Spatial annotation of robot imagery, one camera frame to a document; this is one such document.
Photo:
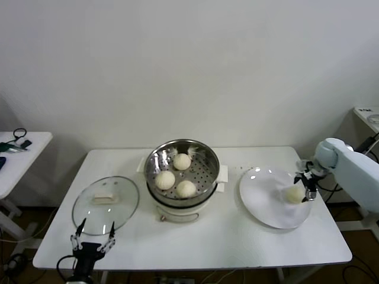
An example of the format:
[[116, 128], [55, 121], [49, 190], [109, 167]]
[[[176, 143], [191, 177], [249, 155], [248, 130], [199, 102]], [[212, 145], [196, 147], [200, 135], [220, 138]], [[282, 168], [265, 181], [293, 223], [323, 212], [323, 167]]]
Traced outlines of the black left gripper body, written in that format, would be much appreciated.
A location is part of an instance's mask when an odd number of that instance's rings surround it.
[[83, 242], [82, 248], [73, 252], [77, 259], [77, 264], [74, 269], [74, 276], [90, 276], [95, 263], [104, 258], [104, 253], [101, 251], [102, 244]]

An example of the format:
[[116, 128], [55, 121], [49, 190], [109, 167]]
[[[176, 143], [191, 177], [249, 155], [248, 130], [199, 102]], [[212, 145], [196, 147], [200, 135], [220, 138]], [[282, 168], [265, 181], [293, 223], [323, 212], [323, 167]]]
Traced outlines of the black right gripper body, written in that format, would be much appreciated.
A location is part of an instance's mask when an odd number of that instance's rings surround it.
[[307, 190], [317, 190], [317, 178], [310, 171], [305, 171], [301, 174], [301, 181]]

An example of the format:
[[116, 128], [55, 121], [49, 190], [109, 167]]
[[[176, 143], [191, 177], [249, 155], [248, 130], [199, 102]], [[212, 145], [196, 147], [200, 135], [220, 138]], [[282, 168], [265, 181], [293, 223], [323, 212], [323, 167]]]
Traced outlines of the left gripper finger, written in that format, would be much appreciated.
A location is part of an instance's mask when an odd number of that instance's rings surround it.
[[99, 248], [100, 252], [109, 252], [115, 245], [115, 222], [112, 223], [112, 227], [108, 236], [108, 240]]
[[86, 223], [86, 218], [83, 219], [82, 223], [76, 229], [76, 232], [70, 236], [70, 241], [72, 244], [72, 250], [82, 250], [83, 246], [81, 244], [81, 234]]

